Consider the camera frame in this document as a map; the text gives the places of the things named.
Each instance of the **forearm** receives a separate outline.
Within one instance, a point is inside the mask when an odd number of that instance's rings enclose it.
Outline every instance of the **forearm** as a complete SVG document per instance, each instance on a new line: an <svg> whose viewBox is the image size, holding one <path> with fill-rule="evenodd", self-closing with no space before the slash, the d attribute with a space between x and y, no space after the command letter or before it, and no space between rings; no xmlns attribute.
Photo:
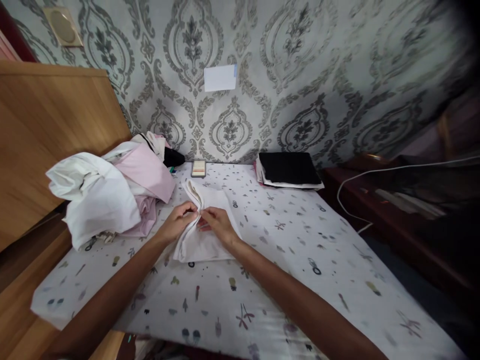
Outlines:
<svg viewBox="0 0 480 360"><path fill-rule="evenodd" d="M130 303L166 247L162 234L157 233L150 239L68 323L43 358L87 360Z"/></svg>
<svg viewBox="0 0 480 360"><path fill-rule="evenodd" d="M329 359L386 359L330 304L251 246L229 241L225 247Z"/></svg>

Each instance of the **patterned bed sheet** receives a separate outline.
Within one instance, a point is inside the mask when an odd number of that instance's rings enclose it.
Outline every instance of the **patterned bed sheet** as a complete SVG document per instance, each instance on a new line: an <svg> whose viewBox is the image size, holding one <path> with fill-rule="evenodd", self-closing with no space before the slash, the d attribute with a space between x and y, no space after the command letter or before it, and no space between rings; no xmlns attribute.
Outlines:
<svg viewBox="0 0 480 360"><path fill-rule="evenodd" d="M155 234L188 200L179 167L169 204L158 203ZM244 241L319 294L389 359L453 359L462 353L405 291L348 222L314 191L257 183L251 165L207 164L195 181L223 189ZM31 309L63 329L148 238L117 236L73 249L36 289ZM244 359L323 359L235 260L180 263L173 246L158 259L115 329Z"/></svg>

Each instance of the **finger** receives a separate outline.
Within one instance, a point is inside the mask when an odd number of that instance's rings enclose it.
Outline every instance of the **finger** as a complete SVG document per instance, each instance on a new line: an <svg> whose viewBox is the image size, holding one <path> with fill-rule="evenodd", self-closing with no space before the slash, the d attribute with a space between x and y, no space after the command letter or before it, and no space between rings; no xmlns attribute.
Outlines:
<svg viewBox="0 0 480 360"><path fill-rule="evenodd" d="M210 225L212 225L215 221L217 221L215 219L215 217L209 212L209 209L212 209L211 207L205 209L205 210L202 210L200 212L201 214L201 217L207 222L209 223Z"/></svg>
<svg viewBox="0 0 480 360"><path fill-rule="evenodd" d="M212 227L210 225L207 225L198 229L198 231L201 231L201 232L211 231L211 230L212 230Z"/></svg>
<svg viewBox="0 0 480 360"><path fill-rule="evenodd" d="M191 201L185 201L183 204L178 205L175 208L175 213L179 216L183 216L186 212L196 212L198 209L195 204Z"/></svg>
<svg viewBox="0 0 480 360"><path fill-rule="evenodd" d="M215 219L218 219L225 210L218 207L210 206L207 207L205 211L211 214Z"/></svg>
<svg viewBox="0 0 480 360"><path fill-rule="evenodd" d="M195 220L199 216L198 212L191 212L187 216L184 216L182 221L185 224L190 224L193 220Z"/></svg>
<svg viewBox="0 0 480 360"><path fill-rule="evenodd" d="M200 220L198 220L198 222L196 223L196 226L200 228L206 224L207 224L207 221L203 217L201 217Z"/></svg>

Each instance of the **wallpaper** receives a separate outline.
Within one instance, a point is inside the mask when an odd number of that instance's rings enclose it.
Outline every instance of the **wallpaper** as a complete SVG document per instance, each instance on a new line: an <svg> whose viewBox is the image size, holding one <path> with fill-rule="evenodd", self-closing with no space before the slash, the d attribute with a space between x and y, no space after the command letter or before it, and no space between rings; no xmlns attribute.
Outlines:
<svg viewBox="0 0 480 360"><path fill-rule="evenodd" d="M318 167L385 154L424 127L476 59L441 0L3 0L39 61L106 69L133 134L188 159L309 152ZM41 7L65 6L84 47ZM203 69L237 64L234 90Z"/></svg>

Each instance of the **hand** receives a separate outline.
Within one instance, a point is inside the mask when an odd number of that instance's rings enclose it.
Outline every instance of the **hand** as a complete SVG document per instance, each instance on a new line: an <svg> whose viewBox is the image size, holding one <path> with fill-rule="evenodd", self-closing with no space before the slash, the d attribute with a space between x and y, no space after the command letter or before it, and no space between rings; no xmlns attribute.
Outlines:
<svg viewBox="0 0 480 360"><path fill-rule="evenodd" d="M185 201L182 205L173 208L163 225L158 229L158 236L168 244L178 240L188 224L194 221L199 213L197 207L191 201Z"/></svg>
<svg viewBox="0 0 480 360"><path fill-rule="evenodd" d="M201 219L196 226L198 231L210 231L213 230L217 238L223 244L231 245L232 243L239 241L237 233L232 227L229 215L224 209L218 207L208 207L200 212Z"/></svg>

